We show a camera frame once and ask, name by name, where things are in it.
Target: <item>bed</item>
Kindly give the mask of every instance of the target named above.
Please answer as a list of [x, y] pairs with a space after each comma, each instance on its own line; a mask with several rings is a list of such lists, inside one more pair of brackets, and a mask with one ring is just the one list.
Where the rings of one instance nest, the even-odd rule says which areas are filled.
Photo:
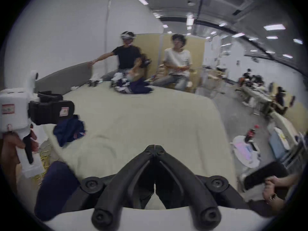
[[150, 144], [161, 145], [198, 175], [222, 175], [236, 187], [233, 159], [212, 100], [154, 87], [149, 94], [120, 94], [104, 82], [64, 95], [75, 104], [86, 135], [59, 147], [54, 125], [45, 125], [55, 151], [77, 177], [117, 173]]

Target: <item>hand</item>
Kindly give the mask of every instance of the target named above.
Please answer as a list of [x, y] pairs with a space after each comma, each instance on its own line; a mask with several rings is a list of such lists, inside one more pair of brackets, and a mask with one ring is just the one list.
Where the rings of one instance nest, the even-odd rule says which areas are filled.
[[[31, 138], [36, 140], [37, 137], [31, 130]], [[32, 151], [38, 151], [39, 144], [36, 141], [31, 140]], [[18, 137], [16, 133], [6, 133], [3, 135], [3, 146], [1, 152], [1, 165], [3, 173], [5, 174], [8, 183], [14, 192], [17, 192], [16, 187], [16, 165], [20, 163], [16, 146], [18, 148], [24, 149], [25, 144]]]
[[270, 181], [271, 183], [273, 183], [276, 187], [280, 187], [282, 186], [282, 183], [281, 183], [281, 179], [280, 178], [277, 178], [276, 176], [272, 175], [270, 177], [267, 177], [265, 179], [265, 181]]
[[262, 192], [263, 198], [268, 201], [275, 194], [275, 185], [271, 181], [265, 181], [265, 188]]
[[88, 68], [91, 68], [96, 63], [96, 60], [88, 62]]

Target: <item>ceiling pipe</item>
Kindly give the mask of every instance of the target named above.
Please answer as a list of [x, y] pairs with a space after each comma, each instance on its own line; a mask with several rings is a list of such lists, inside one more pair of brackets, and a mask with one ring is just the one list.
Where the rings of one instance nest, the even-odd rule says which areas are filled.
[[[186, 18], [183, 18], [183, 17], [161, 17], [160, 21], [177, 21], [177, 22], [186, 23]], [[214, 24], [214, 23], [211, 23], [211, 22], [208, 22], [208, 21], [201, 21], [201, 20], [195, 19], [194, 24], [213, 27], [213, 28], [225, 31], [225, 32], [233, 34], [233, 35], [239, 33], [239, 32], [233, 31], [233, 30], [231, 30], [231, 29], [229, 29], [225, 26], [219, 26], [218, 24]], [[275, 60], [274, 57], [270, 53], [267, 53], [264, 48], [262, 48], [259, 44], [257, 44], [253, 40], [249, 40], [249, 38], [246, 35], [241, 36], [241, 39], [247, 41], [248, 43], [252, 44], [254, 47], [258, 48], [260, 51], [264, 52], [264, 54], [266, 54], [271, 60]]]
[[[195, 20], [198, 20], [199, 18], [199, 15], [201, 13], [202, 4], [203, 4], [203, 0], [200, 0], [199, 7], [198, 7], [198, 13], [197, 13], [197, 16], [195, 17]], [[192, 34], [196, 35], [196, 32], [197, 32], [197, 27], [195, 26]]]

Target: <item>label sticker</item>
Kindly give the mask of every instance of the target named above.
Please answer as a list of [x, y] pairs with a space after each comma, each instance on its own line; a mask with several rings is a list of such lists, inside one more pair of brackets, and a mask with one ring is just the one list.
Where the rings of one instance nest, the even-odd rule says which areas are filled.
[[60, 116], [68, 116], [68, 107], [62, 107], [61, 108]]
[[3, 104], [2, 105], [2, 114], [14, 114], [15, 105], [14, 104]]

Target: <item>white wall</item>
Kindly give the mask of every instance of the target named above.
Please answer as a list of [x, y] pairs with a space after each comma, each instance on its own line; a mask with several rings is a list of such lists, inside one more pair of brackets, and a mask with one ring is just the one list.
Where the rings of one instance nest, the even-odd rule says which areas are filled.
[[[252, 70], [253, 75], [261, 75], [268, 86], [271, 82], [276, 82], [286, 91], [295, 95], [297, 100], [308, 108], [308, 91], [306, 91], [303, 83], [302, 75], [292, 68], [277, 63], [275, 61], [257, 58], [259, 63], [251, 60], [248, 56], [224, 56], [221, 58], [221, 63], [225, 63], [229, 69], [229, 78], [237, 81], [238, 78], [245, 72], [247, 68]], [[240, 65], [236, 65], [236, 60], [240, 60]]]
[[[15, 22], [6, 46], [6, 87], [21, 87], [30, 70], [39, 78], [93, 60], [104, 52], [108, 0], [32, 0]], [[138, 0], [112, 0], [108, 51], [120, 45], [121, 32], [162, 33], [162, 23]], [[116, 68], [116, 57], [109, 69]], [[94, 71], [104, 74], [104, 64]]]

